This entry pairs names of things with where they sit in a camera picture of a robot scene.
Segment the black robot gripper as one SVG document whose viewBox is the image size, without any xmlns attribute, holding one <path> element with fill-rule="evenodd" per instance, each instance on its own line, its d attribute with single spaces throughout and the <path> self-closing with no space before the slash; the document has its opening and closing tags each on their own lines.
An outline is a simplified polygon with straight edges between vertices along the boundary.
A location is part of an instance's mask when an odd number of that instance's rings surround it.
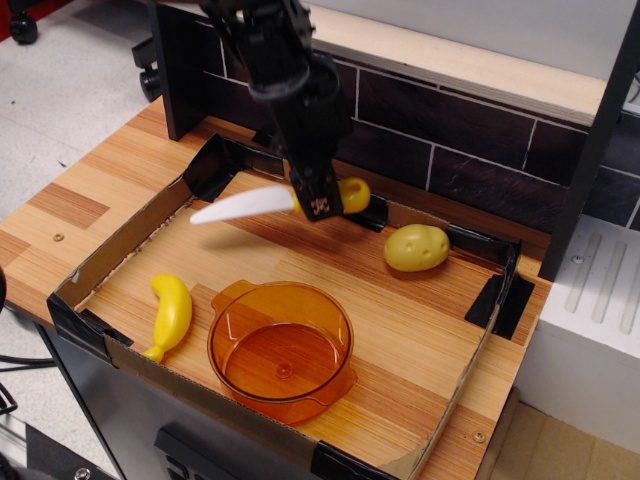
<svg viewBox="0 0 640 480">
<path fill-rule="evenodd" d="M 280 149 L 291 168 L 287 178 L 297 204 L 311 222 L 343 214 L 338 180 L 331 167 L 341 139 L 352 131 L 348 104 L 336 64 L 313 54 L 299 86 L 269 101 Z"/>
</svg>

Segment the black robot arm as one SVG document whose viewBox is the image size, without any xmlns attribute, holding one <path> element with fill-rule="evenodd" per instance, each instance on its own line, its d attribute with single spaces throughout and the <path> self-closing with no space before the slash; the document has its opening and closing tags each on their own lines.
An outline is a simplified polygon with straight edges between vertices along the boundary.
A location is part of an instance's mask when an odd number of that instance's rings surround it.
<svg viewBox="0 0 640 480">
<path fill-rule="evenodd" d="M 311 221 L 343 214 L 332 160 L 352 131 L 333 59 L 312 47 L 309 11 L 298 1 L 202 1 L 225 48 L 248 74 L 254 100 L 265 104 L 277 148 Z"/>
</svg>

